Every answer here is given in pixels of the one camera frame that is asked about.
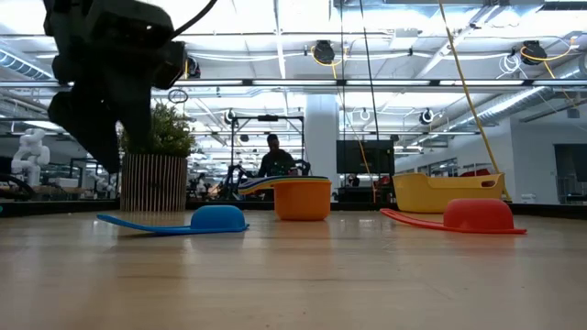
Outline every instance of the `wooden plant pot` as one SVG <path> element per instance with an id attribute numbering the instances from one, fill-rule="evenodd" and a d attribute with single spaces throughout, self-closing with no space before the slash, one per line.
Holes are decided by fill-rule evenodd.
<path id="1" fill-rule="evenodd" d="M 185 211 L 187 159 L 125 155 L 122 160 L 122 211 Z"/>

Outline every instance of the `potted plant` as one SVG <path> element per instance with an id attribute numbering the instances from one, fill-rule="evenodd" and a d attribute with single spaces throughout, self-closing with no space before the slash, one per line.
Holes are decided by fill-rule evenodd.
<path id="1" fill-rule="evenodd" d="M 122 131 L 122 211 L 183 211 L 187 157 L 194 139 L 185 115 L 157 103 L 152 110 L 150 143 L 139 147 Z"/>

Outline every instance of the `green leaves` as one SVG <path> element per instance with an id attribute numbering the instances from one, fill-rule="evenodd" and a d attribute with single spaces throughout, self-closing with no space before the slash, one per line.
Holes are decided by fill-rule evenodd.
<path id="1" fill-rule="evenodd" d="M 174 107 L 155 105 L 152 110 L 150 141 L 133 143 L 125 130 L 120 137 L 120 147 L 129 154 L 150 154 L 187 158 L 194 139 L 190 137 L 185 115 L 178 115 Z"/>

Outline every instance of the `orange cup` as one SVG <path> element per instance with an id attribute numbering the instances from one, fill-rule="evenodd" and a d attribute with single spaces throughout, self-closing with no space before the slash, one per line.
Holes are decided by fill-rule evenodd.
<path id="1" fill-rule="evenodd" d="M 282 220 L 320 221 L 330 214 L 330 182 L 280 182 L 273 186 L 275 213 Z"/>

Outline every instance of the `humanoid robot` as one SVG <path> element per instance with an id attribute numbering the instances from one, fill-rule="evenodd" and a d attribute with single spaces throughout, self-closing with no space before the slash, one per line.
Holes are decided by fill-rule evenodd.
<path id="1" fill-rule="evenodd" d="M 27 184 L 31 187 L 39 185 L 40 167 L 49 164 L 49 147 L 43 146 L 45 131 L 40 128 L 29 128 L 20 137 L 20 146 L 12 158 L 12 173 L 22 179 L 23 171 L 28 172 Z"/>

